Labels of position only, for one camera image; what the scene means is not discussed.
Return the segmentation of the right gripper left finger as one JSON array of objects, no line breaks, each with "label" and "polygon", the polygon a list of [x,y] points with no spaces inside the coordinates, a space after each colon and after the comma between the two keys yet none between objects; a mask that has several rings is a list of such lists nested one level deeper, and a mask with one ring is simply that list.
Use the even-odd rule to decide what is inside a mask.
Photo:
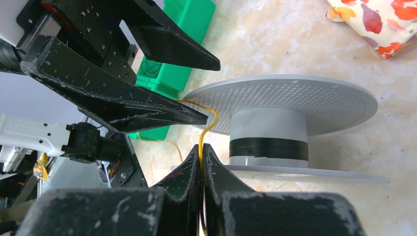
[{"label": "right gripper left finger", "polygon": [[152,187],[55,189],[43,194],[19,236],[196,236],[198,146]]}]

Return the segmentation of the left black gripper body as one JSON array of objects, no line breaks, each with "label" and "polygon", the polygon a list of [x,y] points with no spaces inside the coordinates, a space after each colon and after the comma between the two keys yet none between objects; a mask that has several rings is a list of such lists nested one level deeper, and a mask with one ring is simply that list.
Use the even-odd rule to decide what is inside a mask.
[{"label": "left black gripper body", "polygon": [[70,49],[116,78],[134,85],[131,68],[138,47],[120,28],[117,0],[29,0],[16,17],[25,51],[37,34],[53,35]]}]

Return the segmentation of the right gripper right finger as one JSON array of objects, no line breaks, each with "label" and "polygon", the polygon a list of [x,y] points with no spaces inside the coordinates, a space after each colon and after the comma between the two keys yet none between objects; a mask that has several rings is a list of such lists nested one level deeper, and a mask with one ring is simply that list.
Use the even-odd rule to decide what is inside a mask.
[{"label": "right gripper right finger", "polygon": [[258,192],[203,146],[210,236],[363,236],[351,203],[334,193]]}]

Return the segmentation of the grey plastic cable spool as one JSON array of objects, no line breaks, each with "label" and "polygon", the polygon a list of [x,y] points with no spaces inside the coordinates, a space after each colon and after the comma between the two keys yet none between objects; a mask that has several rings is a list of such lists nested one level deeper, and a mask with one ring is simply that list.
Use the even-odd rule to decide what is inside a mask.
[{"label": "grey plastic cable spool", "polygon": [[239,178],[325,183],[389,183],[388,177],[310,167],[308,138],[355,127],[378,110],[358,85],[320,76],[259,75],[215,82],[184,96],[208,116],[201,129],[227,135]]}]

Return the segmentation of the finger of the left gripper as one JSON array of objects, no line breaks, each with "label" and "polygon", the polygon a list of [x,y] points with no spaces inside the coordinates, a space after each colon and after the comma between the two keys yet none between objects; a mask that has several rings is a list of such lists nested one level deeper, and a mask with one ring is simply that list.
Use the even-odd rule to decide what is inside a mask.
[{"label": "finger of the left gripper", "polygon": [[20,66],[112,131],[133,133],[175,124],[206,124],[208,120],[184,104],[109,74],[54,36],[37,36]]},{"label": "finger of the left gripper", "polygon": [[220,60],[188,36],[152,0],[122,0],[125,21],[146,58],[173,65],[219,71]]}]

